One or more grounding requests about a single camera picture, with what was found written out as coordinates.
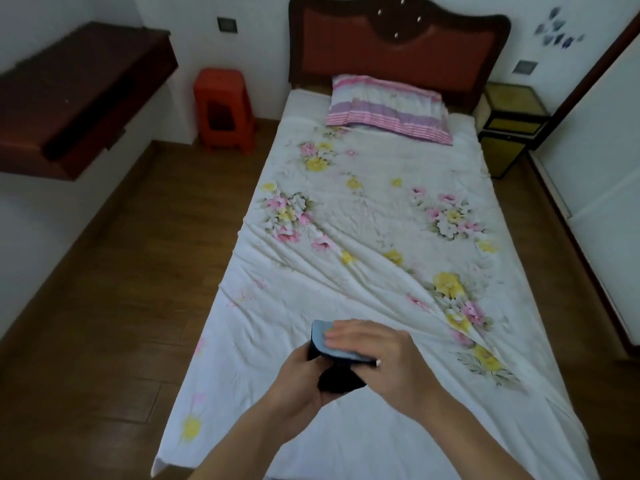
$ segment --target white wardrobe door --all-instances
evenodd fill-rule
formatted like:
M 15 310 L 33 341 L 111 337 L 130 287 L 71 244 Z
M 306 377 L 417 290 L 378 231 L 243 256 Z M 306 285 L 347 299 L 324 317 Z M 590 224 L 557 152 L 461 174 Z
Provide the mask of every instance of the white wardrobe door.
M 640 169 L 569 225 L 631 341 L 640 345 Z
M 640 38 L 536 156 L 573 215 L 640 166 Z

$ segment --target mattress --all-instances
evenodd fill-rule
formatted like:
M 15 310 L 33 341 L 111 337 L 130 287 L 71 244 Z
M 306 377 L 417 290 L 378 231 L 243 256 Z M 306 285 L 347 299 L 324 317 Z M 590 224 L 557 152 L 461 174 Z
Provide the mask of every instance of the mattress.
M 152 468 L 196 467 L 270 386 L 315 319 L 408 330 L 443 386 L 538 479 L 594 479 L 469 116 L 453 145 L 326 128 L 292 91 Z M 370 389 L 277 453 L 279 479 L 457 479 L 431 437 Z

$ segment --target wall socket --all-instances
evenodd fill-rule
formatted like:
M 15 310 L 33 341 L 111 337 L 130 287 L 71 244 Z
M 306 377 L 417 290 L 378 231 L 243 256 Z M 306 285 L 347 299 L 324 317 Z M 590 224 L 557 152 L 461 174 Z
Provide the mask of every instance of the wall socket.
M 535 69 L 537 65 L 538 63 L 535 61 L 521 60 L 521 61 L 518 61 L 518 63 L 516 64 L 516 67 L 513 68 L 513 73 L 531 75 L 531 73 L 533 72 L 533 69 Z
M 238 26 L 236 24 L 235 18 L 224 18 L 222 16 L 218 17 L 218 29 L 221 32 L 227 32 L 230 34 L 238 33 Z

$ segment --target bed frame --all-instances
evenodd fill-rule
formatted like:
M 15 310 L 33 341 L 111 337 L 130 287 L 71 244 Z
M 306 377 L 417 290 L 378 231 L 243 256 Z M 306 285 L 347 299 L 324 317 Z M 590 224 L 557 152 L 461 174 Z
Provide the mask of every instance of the bed frame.
M 476 107 L 511 23 L 466 16 L 430 0 L 290 0 L 289 81 L 331 88 L 370 75 L 442 94 L 450 111 Z

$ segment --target wall-mounted shelf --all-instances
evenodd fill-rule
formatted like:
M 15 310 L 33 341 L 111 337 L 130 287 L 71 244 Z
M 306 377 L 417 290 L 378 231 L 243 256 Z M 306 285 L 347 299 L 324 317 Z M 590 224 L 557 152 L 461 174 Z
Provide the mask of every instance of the wall-mounted shelf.
M 0 171 L 75 180 L 177 67 L 167 31 L 83 25 L 0 75 Z

